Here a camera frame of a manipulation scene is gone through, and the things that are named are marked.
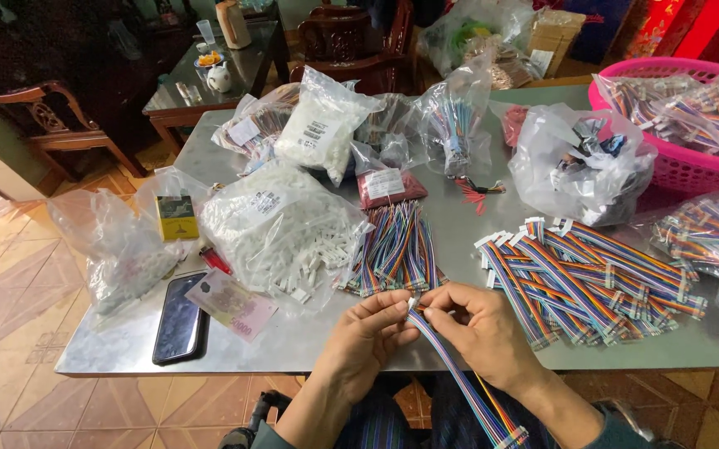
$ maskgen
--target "smartphone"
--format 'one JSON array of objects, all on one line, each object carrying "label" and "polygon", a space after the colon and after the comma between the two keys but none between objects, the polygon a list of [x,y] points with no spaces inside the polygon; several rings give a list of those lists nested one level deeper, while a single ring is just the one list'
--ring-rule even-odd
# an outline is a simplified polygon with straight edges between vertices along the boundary
[{"label": "smartphone", "polygon": [[168,284],[152,355],[155,365],[194,359],[203,351],[209,315],[185,298],[185,293],[206,274],[196,273]]}]

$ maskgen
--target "pink plastic basket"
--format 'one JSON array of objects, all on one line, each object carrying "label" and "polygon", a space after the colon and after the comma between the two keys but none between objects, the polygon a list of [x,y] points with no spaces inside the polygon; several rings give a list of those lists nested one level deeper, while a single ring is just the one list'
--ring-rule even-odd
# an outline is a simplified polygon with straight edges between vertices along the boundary
[{"label": "pink plastic basket", "polygon": [[[681,74],[688,74],[696,80],[709,83],[719,74],[719,64],[681,57],[642,57],[618,62],[600,72],[600,76],[641,78],[663,78]],[[594,82],[589,87],[589,102],[593,110],[611,109],[600,96]],[[644,136],[646,142],[659,149],[652,184],[685,192],[689,197],[719,189],[719,157],[673,145],[648,133]]]}]

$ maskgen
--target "teapot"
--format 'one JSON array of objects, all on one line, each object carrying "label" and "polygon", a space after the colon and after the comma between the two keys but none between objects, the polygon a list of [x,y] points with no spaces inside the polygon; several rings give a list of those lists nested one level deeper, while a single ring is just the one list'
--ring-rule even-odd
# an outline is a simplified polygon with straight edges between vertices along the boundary
[{"label": "teapot", "polygon": [[207,72],[207,86],[210,89],[217,90],[222,94],[228,92],[232,88],[232,76],[226,70],[226,62],[221,66],[213,66]]}]

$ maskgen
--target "tiled floor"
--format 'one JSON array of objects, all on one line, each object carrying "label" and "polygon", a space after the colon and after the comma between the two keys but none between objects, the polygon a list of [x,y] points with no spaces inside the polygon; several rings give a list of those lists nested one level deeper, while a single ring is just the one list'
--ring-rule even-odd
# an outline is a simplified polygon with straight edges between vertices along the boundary
[{"label": "tiled floor", "polygon": [[[173,163],[158,144],[139,155],[147,168]],[[130,202],[143,180],[104,165],[69,189],[110,189]],[[259,393],[288,395],[285,375],[69,379],[57,357],[90,304],[85,260],[49,220],[45,204],[0,199],[0,449],[212,449],[245,424]],[[719,449],[719,371],[571,374],[588,400],[615,397],[642,424],[690,448]],[[430,400],[414,384],[398,403],[412,427],[430,427]]]}]

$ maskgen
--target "stainless steel table top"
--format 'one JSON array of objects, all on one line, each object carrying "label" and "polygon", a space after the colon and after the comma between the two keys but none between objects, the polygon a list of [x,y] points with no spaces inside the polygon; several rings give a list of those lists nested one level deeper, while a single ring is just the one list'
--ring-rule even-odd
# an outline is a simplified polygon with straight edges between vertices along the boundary
[{"label": "stainless steel table top", "polygon": [[[575,109],[588,109],[586,86],[563,86],[493,92],[499,101],[520,104],[553,104],[563,101]],[[215,128],[232,117],[233,111],[207,112],[196,125],[174,166],[205,184],[231,183],[245,166],[245,158],[210,141]],[[502,179],[509,191],[490,195],[487,210],[477,217],[473,205],[461,204],[464,197],[454,182],[421,166],[414,174],[429,191],[422,200],[431,223],[437,264],[453,281],[484,285],[486,271],[479,266],[473,243],[492,232],[516,230],[527,217],[539,212],[524,205],[513,187],[506,161],[498,119],[491,113],[484,127],[493,135],[493,166],[486,176],[475,176],[479,185],[492,185]],[[356,186],[346,182],[340,189],[329,189],[348,200],[358,201]],[[618,238],[637,246],[635,232],[619,231]],[[202,268],[189,261],[189,268]],[[288,318],[277,313],[252,344],[214,320],[210,320],[206,354],[198,360],[164,367],[152,364],[151,357],[167,281],[158,284],[128,313],[118,316],[104,329],[95,329],[94,313],[88,311],[74,337],[57,362],[55,371],[71,376],[174,375],[179,373],[304,373],[312,369],[329,330],[339,314],[359,301],[356,296],[337,292],[324,309],[314,316]],[[714,280],[699,283],[705,297],[714,298]],[[540,361],[554,370],[676,369],[719,367],[719,310],[710,306],[702,321],[681,316],[680,329],[662,336],[611,348],[575,347],[567,339],[537,352]],[[434,349],[420,339],[398,351],[390,361],[391,371],[440,371],[444,363]]]}]

